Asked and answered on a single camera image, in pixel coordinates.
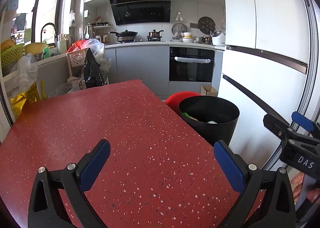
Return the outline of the green plastic wrapper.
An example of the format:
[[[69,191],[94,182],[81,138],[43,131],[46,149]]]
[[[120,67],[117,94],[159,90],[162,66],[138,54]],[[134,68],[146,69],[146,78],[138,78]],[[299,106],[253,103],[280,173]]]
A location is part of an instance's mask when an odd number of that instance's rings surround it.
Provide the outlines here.
[[[187,118],[189,118],[189,119],[192,119],[192,120],[194,120],[194,121],[198,121],[196,118],[191,117],[191,116],[190,116],[189,114],[187,114],[187,113],[182,113],[182,115],[185,116],[185,117],[187,117]]]

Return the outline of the black trash bin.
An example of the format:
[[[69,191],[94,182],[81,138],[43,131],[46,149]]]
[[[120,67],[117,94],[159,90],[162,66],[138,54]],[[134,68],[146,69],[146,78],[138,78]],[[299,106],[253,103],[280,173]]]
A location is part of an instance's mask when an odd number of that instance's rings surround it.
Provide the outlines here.
[[[240,116],[240,110],[235,104],[219,97],[200,95],[184,99],[178,108],[181,118],[210,145],[219,140],[230,144]],[[189,119],[182,113],[187,113],[198,121]],[[217,124],[209,124],[208,121],[215,121]]]

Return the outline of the black kitchen faucet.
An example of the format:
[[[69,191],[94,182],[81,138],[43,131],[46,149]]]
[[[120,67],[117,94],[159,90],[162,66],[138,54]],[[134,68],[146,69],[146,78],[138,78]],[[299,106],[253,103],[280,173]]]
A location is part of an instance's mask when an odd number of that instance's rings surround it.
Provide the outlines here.
[[[54,23],[46,23],[40,34],[40,41],[49,46],[55,47],[57,43],[58,30]]]

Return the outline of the white refrigerator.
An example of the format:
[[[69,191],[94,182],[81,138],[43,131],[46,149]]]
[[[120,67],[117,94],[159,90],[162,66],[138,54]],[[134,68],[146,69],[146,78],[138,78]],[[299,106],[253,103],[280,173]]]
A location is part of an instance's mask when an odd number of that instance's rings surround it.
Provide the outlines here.
[[[280,140],[263,124],[265,111],[237,82],[287,122],[293,112],[318,117],[319,8],[313,0],[225,0],[226,50],[219,97],[240,116],[231,149],[259,167],[277,159]]]

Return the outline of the cardboard box on floor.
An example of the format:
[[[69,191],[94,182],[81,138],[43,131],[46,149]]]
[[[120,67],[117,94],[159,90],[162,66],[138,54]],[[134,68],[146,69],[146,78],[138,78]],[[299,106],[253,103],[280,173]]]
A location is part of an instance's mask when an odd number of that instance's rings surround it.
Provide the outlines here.
[[[218,91],[211,85],[201,86],[201,95],[217,97]]]

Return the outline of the white rice cooker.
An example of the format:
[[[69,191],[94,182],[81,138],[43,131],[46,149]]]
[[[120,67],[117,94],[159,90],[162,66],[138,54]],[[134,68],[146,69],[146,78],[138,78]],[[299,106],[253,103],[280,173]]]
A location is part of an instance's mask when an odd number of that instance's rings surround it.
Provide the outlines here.
[[[212,36],[212,45],[224,46],[225,45],[225,34],[222,31],[215,31]]]

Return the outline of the red stool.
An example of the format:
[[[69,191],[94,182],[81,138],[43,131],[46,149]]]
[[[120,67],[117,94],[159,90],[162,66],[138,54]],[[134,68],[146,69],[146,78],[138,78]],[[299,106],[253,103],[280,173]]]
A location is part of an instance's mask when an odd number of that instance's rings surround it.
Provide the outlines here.
[[[187,99],[189,97],[193,97],[193,96],[200,96],[201,94],[193,92],[193,91],[180,91],[178,93],[174,93],[172,95],[170,95],[165,101],[164,103],[169,106],[176,114],[180,114],[179,111],[179,104],[181,101],[183,101],[184,99]]]

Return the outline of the black built-in oven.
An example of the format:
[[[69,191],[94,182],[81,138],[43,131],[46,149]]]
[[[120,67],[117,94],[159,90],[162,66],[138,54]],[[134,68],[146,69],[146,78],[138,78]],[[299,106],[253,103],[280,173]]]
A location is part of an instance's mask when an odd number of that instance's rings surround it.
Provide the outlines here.
[[[213,50],[170,47],[169,81],[211,82],[214,58]]]

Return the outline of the gold foil bag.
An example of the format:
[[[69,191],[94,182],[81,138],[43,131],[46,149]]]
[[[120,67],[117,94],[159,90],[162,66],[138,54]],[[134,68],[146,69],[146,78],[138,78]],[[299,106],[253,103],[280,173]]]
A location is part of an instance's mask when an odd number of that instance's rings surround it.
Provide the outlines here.
[[[10,99],[12,110],[16,117],[21,115],[22,109],[26,104],[35,103],[40,101],[37,84],[33,83],[27,91],[21,92],[12,99]]]

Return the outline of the black plastic bag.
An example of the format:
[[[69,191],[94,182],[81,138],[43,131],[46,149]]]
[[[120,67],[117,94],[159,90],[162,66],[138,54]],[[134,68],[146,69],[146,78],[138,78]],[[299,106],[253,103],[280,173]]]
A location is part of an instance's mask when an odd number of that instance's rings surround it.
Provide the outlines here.
[[[100,64],[96,61],[90,48],[88,48],[86,51],[84,80],[87,89],[105,85],[102,73],[100,71]]]

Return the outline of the beige perforated storage basket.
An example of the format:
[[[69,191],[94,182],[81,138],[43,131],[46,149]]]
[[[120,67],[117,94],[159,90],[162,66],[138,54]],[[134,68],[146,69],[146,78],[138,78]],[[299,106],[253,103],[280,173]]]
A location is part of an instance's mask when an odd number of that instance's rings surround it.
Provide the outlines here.
[[[67,53],[67,62],[70,77],[80,76],[85,64],[86,51],[87,48]]]

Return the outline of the green plastic basket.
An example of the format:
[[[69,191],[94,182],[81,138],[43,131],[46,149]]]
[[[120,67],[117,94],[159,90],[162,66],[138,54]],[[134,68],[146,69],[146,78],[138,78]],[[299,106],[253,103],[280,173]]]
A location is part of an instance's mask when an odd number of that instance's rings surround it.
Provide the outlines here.
[[[1,53],[1,67],[7,67],[8,65],[15,63],[23,56],[24,44],[18,44],[10,47],[6,51]]]

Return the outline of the yellow basin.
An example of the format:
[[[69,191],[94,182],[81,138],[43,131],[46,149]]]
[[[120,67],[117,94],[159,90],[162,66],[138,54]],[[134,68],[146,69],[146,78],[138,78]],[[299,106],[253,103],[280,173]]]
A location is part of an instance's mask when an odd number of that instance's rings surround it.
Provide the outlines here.
[[[46,43],[30,43],[24,46],[24,54],[32,54],[32,55],[38,55],[42,54],[44,49],[48,47],[48,44]]]

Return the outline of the black wok with lid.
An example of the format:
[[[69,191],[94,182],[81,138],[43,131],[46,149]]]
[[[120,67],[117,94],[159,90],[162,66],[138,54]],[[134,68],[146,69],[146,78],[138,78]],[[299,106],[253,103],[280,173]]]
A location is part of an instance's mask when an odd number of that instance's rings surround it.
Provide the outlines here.
[[[136,41],[138,32],[128,30],[122,32],[110,31],[109,34],[114,34],[118,43],[132,43]]]

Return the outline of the black range hood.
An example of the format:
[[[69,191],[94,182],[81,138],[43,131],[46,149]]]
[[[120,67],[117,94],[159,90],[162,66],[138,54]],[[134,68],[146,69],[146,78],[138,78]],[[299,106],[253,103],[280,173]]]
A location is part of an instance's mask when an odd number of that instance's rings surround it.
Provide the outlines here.
[[[109,0],[116,25],[169,23],[171,0]]]

